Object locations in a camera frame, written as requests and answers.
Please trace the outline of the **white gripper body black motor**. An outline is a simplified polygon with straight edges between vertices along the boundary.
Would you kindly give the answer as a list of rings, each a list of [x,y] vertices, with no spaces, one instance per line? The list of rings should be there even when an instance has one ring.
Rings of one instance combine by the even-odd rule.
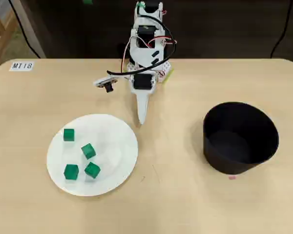
[[[157,77],[153,72],[134,74],[130,78],[130,89],[135,94],[153,94],[156,89]]]

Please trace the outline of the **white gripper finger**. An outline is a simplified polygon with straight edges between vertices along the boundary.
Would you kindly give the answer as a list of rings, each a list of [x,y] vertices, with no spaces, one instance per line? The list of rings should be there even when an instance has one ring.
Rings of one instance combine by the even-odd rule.
[[[147,116],[149,94],[136,94],[136,100],[139,123],[144,124]]]

